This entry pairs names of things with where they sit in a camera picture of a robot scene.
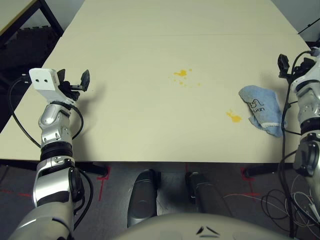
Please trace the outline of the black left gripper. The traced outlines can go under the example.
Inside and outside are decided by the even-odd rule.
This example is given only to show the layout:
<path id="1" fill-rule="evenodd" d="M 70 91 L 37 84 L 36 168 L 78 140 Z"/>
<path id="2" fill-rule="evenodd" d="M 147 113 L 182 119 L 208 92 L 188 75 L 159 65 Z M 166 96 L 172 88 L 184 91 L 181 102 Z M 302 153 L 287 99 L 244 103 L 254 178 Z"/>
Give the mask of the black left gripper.
<path id="1" fill-rule="evenodd" d="M 71 85 L 69 81 L 65 81 L 65 74 L 65 69 L 61 69 L 57 72 L 59 80 L 58 88 L 67 98 L 77 101 L 80 96 L 80 91 L 82 90 L 83 92 L 86 92 L 88 90 L 90 84 L 90 72 L 87 69 L 82 73 L 80 85 Z"/>

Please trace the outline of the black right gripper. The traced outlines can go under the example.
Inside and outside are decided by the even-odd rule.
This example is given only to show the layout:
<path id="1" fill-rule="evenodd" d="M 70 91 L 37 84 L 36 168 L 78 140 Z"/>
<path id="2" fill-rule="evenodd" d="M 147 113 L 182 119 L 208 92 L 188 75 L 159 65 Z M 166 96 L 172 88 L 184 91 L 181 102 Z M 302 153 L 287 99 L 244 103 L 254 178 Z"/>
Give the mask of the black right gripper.
<path id="1" fill-rule="evenodd" d="M 304 57 L 300 65 L 297 65 L 299 59 L 299 56 L 297 56 L 294 59 L 293 64 L 291 66 L 291 70 L 293 72 L 289 72 L 289 59 L 286 55 L 280 54 L 277 59 L 277 65 L 279 68 L 278 76 L 280 78 L 301 77 L 305 75 L 314 66 L 314 60 L 308 57 Z"/>

